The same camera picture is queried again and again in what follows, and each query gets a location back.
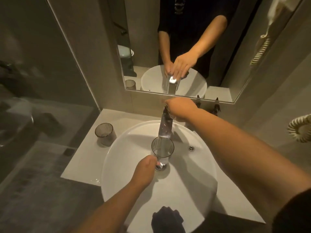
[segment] black shirt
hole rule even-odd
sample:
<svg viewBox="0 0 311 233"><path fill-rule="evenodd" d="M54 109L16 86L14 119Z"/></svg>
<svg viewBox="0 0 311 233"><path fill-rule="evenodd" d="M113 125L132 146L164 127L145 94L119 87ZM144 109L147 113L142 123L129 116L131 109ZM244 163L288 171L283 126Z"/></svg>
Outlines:
<svg viewBox="0 0 311 233"><path fill-rule="evenodd" d="M311 232L311 189L291 199L272 224L272 233L305 232Z"/></svg>
<svg viewBox="0 0 311 233"><path fill-rule="evenodd" d="M188 52L198 42L212 20L223 15L231 21L240 0L160 0L158 31L170 36L170 55ZM194 69L208 77L209 64L214 48L198 59Z"/></svg>

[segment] coiled cord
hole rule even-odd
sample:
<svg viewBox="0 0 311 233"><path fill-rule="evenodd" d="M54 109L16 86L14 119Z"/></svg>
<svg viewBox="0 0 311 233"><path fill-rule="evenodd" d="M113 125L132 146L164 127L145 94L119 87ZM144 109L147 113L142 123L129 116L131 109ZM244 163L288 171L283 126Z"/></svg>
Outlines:
<svg viewBox="0 0 311 233"><path fill-rule="evenodd" d="M264 39L264 42L261 45L259 51L256 53L255 57L252 59L251 65L256 65L260 61L261 57L265 54L267 48L270 45L271 39L267 36L267 34L261 35L260 39Z"/></svg>
<svg viewBox="0 0 311 233"><path fill-rule="evenodd" d="M307 132L301 134L299 128L305 125L309 125L310 128ZM293 119L288 125L287 130L298 142L305 143L311 141L311 114Z"/></svg>

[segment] person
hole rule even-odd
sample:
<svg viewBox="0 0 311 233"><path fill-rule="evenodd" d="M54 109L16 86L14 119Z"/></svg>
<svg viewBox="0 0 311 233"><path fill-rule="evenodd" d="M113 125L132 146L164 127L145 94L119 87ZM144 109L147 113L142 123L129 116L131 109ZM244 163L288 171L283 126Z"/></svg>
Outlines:
<svg viewBox="0 0 311 233"><path fill-rule="evenodd" d="M194 126L220 168L272 225L273 233L311 232L311 177L307 173L263 141L197 108L189 98L169 99L166 104L172 116ZM76 233L117 232L151 183L155 166L155 157L143 158L129 184L99 207Z"/></svg>
<svg viewBox="0 0 311 233"><path fill-rule="evenodd" d="M190 68L207 78L214 46L240 0L160 0L159 64L183 78Z"/></svg>

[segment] person's left arm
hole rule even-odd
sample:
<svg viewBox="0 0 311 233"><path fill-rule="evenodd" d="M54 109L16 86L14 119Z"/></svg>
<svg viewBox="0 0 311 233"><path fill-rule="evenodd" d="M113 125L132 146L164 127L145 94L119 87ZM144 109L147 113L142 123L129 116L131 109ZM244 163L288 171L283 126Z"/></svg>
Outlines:
<svg viewBox="0 0 311 233"><path fill-rule="evenodd" d="M156 162L156 157L152 155L143 158L138 163L130 182L100 206L73 233L118 232L140 194L153 180Z"/></svg>
<svg viewBox="0 0 311 233"><path fill-rule="evenodd" d="M173 78L180 80L193 67L198 58L212 49L217 40L227 28L227 18L223 15L216 16L208 25L199 41L185 54L178 56L174 62Z"/></svg>

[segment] sink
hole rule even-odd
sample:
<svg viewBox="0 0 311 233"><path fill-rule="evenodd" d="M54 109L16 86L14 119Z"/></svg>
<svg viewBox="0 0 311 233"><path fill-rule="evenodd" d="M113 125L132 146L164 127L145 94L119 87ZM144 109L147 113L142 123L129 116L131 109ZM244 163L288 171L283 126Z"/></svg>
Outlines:
<svg viewBox="0 0 311 233"><path fill-rule="evenodd" d="M140 123L112 144L101 177L104 201L122 189L138 162L152 153L151 143L158 136L159 126L160 121ZM175 150L169 166L163 172L155 171L152 183L131 210L125 221L130 233L152 233L152 214L162 206L180 212L186 232L195 230L211 210L217 192L215 160L196 133L177 123L173 123L172 132Z"/></svg>
<svg viewBox="0 0 311 233"><path fill-rule="evenodd" d="M164 65L158 65L148 69L141 79L142 90L158 93L165 93L166 76ZM176 95L200 98L205 97L207 83L205 78L196 70L189 69L187 77L180 81Z"/></svg>

